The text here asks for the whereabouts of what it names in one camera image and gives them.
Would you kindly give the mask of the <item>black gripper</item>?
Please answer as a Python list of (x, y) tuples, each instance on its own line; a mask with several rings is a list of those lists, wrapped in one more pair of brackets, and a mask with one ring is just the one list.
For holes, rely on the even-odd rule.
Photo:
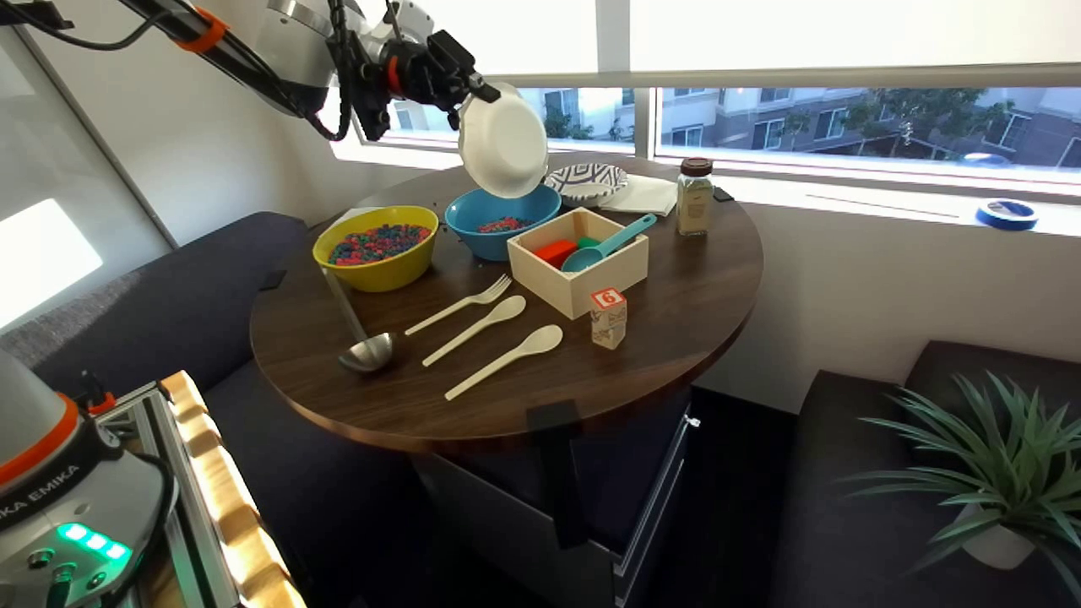
[(386, 41), (361, 67), (358, 102), (386, 108), (392, 96), (452, 112), (465, 96), (495, 102), (499, 90), (475, 70), (475, 57), (449, 33), (424, 41)]

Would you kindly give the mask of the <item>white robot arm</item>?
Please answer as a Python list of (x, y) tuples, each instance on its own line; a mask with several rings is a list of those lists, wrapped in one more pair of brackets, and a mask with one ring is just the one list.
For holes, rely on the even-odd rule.
[(250, 33), (193, 0), (117, 3), (138, 18), (117, 41), (74, 38), (55, 0), (0, 0), (0, 19), (84, 49), (126, 49), (159, 30), (328, 143), (341, 143), (351, 123), (377, 143), (396, 96), (432, 104), (449, 123), (461, 123), (465, 102), (503, 96), (415, 0), (383, 0), (377, 19), (369, 19), (358, 0), (245, 0)]

